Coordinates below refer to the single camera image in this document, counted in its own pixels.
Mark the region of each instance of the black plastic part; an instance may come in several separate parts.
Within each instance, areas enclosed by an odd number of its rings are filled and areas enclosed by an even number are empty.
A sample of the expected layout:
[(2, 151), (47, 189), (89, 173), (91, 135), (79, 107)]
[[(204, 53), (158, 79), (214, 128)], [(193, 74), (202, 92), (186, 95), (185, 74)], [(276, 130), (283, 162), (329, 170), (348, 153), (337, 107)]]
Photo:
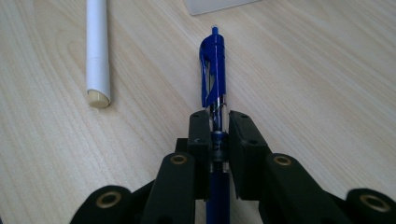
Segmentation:
[(271, 223), (278, 221), (275, 216), (283, 217), (287, 223), (352, 223), (293, 157), (269, 155), (264, 169), (269, 189), (261, 200), (261, 211), (277, 208), (268, 217)]
[(71, 223), (139, 223), (152, 185), (153, 181), (134, 193), (119, 186), (98, 189), (78, 209)]
[(396, 223), (396, 202), (372, 189), (353, 189), (346, 196), (346, 208), (356, 223)]
[[(177, 145), (183, 142), (182, 139), (178, 141)], [(206, 200), (209, 198), (210, 191), (209, 173), (212, 140), (210, 137), (209, 114), (205, 110), (190, 115), (187, 150), (195, 158), (195, 198)]]
[(230, 167), (236, 197), (258, 201), (264, 188), (264, 160), (271, 150), (248, 115), (231, 111), (229, 126)]
[(172, 153), (163, 159), (141, 223), (193, 223), (194, 167), (194, 157), (189, 153)]
[(178, 138), (176, 140), (175, 152), (189, 152), (187, 149), (188, 141), (188, 138)]

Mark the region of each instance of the white paper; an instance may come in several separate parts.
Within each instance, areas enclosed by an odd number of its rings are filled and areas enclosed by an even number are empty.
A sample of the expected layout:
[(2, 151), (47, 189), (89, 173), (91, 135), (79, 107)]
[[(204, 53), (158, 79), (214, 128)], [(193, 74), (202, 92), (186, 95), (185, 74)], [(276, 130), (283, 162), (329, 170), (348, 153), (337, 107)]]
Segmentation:
[(87, 0), (87, 91), (110, 100), (106, 0)]

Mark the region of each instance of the wooden table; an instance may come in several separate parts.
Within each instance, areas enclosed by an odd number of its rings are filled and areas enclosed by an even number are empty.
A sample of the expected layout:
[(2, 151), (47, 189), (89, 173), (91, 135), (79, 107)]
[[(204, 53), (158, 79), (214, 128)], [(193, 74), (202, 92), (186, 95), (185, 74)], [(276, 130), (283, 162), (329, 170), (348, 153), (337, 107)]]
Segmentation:
[[(182, 0), (108, 1), (113, 101), (85, 90), (85, 1), (0, 1), (0, 216), (68, 223), (96, 189), (155, 178), (201, 110), (198, 50), (226, 41), (228, 108), (330, 193), (396, 199), (396, 3), (262, 0), (190, 16)], [(205, 222), (197, 203), (196, 223)], [(233, 223), (260, 223), (257, 203)]]

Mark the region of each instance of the screw hole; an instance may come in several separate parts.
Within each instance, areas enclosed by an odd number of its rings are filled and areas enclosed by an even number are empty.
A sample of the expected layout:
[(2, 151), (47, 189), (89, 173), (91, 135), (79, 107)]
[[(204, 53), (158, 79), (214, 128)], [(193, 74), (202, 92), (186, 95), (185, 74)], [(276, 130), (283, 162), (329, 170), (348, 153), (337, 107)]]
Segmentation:
[(102, 194), (96, 200), (96, 206), (100, 208), (109, 208), (116, 205), (121, 200), (121, 194), (117, 191), (109, 191)]
[(374, 209), (375, 211), (386, 213), (390, 211), (390, 206), (386, 202), (384, 202), (382, 199), (371, 195), (371, 194), (363, 194), (360, 196), (361, 201), (371, 209)]
[(279, 165), (284, 165), (284, 166), (288, 166), (291, 165), (291, 160), (287, 157), (284, 156), (277, 156), (274, 158), (274, 162), (276, 162)]
[(204, 139), (197, 138), (197, 139), (194, 140), (194, 142), (195, 142), (195, 143), (204, 143), (204, 142), (206, 142), (206, 141), (205, 141)]
[(187, 157), (183, 156), (183, 155), (175, 155), (171, 158), (171, 162), (174, 165), (181, 165), (187, 162)]

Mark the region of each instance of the white cylinder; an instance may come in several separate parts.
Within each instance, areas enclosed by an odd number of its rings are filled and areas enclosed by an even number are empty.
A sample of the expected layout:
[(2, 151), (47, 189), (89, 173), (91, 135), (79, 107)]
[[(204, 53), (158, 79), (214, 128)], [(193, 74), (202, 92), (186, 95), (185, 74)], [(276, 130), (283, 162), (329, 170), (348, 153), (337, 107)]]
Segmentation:
[[(106, 0), (87, 0), (87, 92), (90, 105), (102, 101), (100, 107), (106, 107), (111, 101), (110, 74), (107, 47)], [(91, 98), (90, 91), (104, 97)]]

